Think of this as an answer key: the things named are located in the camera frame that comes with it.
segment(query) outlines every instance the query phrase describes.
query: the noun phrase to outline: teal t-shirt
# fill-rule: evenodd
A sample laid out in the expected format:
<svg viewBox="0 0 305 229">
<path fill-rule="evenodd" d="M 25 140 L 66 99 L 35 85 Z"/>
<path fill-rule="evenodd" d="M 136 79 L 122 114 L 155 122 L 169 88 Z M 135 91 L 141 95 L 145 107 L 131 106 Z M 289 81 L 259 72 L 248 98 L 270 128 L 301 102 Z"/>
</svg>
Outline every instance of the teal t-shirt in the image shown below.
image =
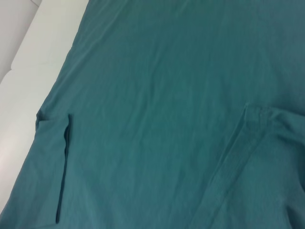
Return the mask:
<svg viewBox="0 0 305 229">
<path fill-rule="evenodd" d="M 90 0 L 0 229 L 305 228 L 304 12 Z"/>
</svg>

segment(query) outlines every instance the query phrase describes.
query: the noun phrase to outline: white background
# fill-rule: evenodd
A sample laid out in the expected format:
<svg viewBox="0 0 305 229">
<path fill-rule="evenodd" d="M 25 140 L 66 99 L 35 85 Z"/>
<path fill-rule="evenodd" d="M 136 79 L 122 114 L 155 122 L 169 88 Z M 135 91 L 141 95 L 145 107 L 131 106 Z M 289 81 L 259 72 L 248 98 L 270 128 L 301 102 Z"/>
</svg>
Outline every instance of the white background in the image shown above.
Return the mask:
<svg viewBox="0 0 305 229">
<path fill-rule="evenodd" d="M 31 0 L 0 0 L 0 82 L 10 70 L 37 9 Z"/>
</svg>

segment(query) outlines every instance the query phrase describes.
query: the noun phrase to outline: green fabric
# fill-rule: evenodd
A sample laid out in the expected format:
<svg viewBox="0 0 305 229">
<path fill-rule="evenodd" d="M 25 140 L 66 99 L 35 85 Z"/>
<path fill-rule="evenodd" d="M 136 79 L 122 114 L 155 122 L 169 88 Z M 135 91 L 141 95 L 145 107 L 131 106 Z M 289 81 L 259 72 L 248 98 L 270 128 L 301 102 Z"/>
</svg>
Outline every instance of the green fabric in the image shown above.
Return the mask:
<svg viewBox="0 0 305 229">
<path fill-rule="evenodd" d="M 305 228 L 304 12 L 90 0 L 0 228 Z"/>
</svg>

